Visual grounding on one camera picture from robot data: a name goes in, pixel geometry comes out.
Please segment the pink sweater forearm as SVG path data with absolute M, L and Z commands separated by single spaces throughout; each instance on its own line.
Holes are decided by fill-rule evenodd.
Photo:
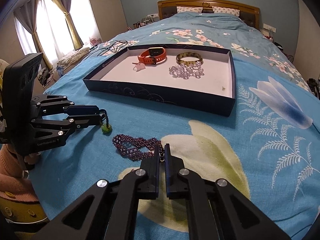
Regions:
M 1 147 L 1 198 L 16 202 L 38 202 L 31 181 L 23 178 L 18 160 L 6 145 Z

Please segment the person's left hand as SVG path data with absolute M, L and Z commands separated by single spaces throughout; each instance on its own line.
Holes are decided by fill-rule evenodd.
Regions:
M 21 166 L 26 165 L 26 164 L 28 164 L 28 165 L 36 164 L 41 157 L 41 153 L 32 153 L 32 154 L 29 154 L 29 155 L 26 155 L 25 157 L 23 157 L 23 156 L 16 153 L 13 145 L 5 144 L 5 147 L 14 157 L 16 157 L 18 159 L 18 162 Z

